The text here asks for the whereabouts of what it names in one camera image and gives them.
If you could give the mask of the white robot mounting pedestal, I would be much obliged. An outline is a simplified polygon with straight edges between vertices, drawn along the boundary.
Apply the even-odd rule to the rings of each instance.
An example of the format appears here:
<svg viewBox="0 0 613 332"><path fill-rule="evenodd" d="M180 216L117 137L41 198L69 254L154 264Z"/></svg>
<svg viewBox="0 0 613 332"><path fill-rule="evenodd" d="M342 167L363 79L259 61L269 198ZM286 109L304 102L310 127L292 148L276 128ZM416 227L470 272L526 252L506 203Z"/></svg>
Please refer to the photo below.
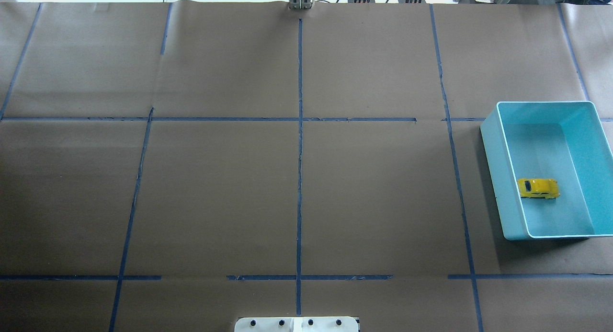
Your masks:
<svg viewBox="0 0 613 332"><path fill-rule="evenodd" d="M351 316L243 317L235 332L359 332L359 319Z"/></svg>

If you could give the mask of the light blue plastic bin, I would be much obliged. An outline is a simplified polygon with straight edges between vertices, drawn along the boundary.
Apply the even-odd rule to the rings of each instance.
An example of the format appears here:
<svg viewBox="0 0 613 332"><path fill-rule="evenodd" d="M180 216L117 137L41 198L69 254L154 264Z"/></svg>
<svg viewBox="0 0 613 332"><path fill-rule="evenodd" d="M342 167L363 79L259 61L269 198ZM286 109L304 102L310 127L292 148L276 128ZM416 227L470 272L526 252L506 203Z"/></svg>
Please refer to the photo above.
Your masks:
<svg viewBox="0 0 613 332"><path fill-rule="evenodd" d="M592 102L499 102L481 135L507 240L612 235L612 151Z"/></svg>

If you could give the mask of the yellow beetle toy car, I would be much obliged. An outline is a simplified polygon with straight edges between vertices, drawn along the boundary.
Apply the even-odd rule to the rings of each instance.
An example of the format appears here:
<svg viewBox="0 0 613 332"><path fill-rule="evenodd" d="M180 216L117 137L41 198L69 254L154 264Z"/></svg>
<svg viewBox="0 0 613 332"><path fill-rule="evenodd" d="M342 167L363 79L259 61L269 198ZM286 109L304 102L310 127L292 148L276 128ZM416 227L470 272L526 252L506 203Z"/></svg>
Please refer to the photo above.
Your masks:
<svg viewBox="0 0 613 332"><path fill-rule="evenodd" d="M521 198L557 199L558 182L552 178L520 178L516 181Z"/></svg>

